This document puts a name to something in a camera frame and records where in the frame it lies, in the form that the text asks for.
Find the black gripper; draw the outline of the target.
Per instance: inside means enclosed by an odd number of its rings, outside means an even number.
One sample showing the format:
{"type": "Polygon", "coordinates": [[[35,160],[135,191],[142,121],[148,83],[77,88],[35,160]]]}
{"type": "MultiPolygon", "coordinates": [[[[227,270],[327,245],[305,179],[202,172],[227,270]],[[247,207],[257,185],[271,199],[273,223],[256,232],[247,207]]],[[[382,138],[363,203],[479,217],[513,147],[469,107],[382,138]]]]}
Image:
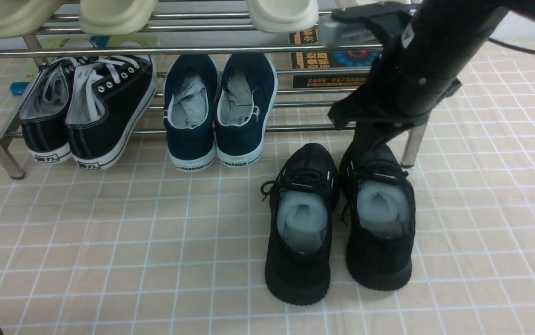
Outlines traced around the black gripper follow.
{"type": "Polygon", "coordinates": [[[461,88],[454,7],[367,5],[335,9],[330,17],[363,23],[383,47],[365,83],[328,112],[337,129],[356,123],[353,141],[359,148],[371,150],[424,125],[461,88]]]}

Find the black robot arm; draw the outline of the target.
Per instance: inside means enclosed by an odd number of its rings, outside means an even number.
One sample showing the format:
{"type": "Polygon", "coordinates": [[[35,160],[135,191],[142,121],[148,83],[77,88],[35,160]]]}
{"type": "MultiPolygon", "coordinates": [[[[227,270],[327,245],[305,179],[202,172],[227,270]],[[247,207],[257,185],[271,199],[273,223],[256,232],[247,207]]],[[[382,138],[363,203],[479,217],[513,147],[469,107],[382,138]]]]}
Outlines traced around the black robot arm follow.
{"type": "Polygon", "coordinates": [[[366,82],[328,112],[336,129],[355,122],[358,154],[424,125],[508,12],[535,22],[535,0],[424,0],[411,10],[386,1],[331,13],[339,27],[365,26],[383,47],[366,82]]]}

